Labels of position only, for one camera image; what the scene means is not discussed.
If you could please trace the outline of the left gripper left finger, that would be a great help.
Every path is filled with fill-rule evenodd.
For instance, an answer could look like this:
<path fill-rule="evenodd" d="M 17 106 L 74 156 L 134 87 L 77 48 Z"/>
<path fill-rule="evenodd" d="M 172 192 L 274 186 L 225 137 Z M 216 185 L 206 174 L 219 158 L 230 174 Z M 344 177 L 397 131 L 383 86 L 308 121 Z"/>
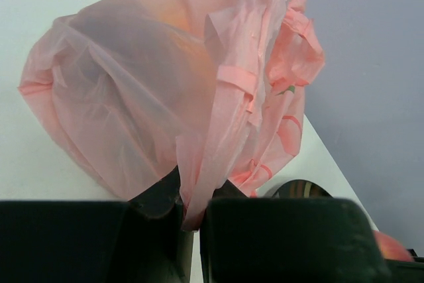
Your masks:
<path fill-rule="evenodd" d="M 130 201 L 4 200 L 2 282 L 188 282 L 180 174 Z"/>

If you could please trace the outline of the pink fake peach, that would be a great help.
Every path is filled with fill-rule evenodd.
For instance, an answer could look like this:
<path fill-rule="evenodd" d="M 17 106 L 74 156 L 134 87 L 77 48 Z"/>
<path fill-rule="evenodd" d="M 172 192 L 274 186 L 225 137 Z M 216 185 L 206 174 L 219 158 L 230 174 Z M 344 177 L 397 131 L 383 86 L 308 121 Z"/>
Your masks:
<path fill-rule="evenodd" d="M 380 231 L 373 230 L 379 250 L 384 258 L 404 262 L 413 262 L 410 252 L 397 240 Z"/>

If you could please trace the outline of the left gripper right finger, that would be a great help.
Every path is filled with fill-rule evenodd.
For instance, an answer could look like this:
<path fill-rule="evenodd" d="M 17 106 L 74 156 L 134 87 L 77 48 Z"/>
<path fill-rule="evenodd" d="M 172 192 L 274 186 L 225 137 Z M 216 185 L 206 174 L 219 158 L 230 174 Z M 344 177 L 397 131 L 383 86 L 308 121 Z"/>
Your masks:
<path fill-rule="evenodd" d="M 205 282 L 389 282 L 368 218 L 337 198 L 248 198 L 226 182 L 200 229 Z"/>

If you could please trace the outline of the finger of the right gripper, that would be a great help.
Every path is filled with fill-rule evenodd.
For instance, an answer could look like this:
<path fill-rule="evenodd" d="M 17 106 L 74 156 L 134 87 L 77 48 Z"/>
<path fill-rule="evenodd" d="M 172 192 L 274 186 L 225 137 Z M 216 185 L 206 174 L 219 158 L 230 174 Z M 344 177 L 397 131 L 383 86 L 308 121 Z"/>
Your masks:
<path fill-rule="evenodd" d="M 424 283 L 423 257 L 418 256 L 414 249 L 408 249 L 413 262 L 386 259 L 392 273 L 393 283 Z"/>

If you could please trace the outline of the pink plastic bag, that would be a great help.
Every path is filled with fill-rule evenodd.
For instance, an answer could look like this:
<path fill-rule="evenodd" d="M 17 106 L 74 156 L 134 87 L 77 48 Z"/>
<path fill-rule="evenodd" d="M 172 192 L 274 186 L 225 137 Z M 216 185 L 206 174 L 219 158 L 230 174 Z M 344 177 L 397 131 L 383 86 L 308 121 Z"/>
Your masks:
<path fill-rule="evenodd" d="M 179 7 L 216 70 L 196 83 L 156 13 Z M 101 0 L 54 20 L 19 92 L 90 176 L 135 198 L 174 168 L 183 228 L 231 181 L 252 197 L 300 150 L 305 88 L 325 63 L 307 0 Z"/>

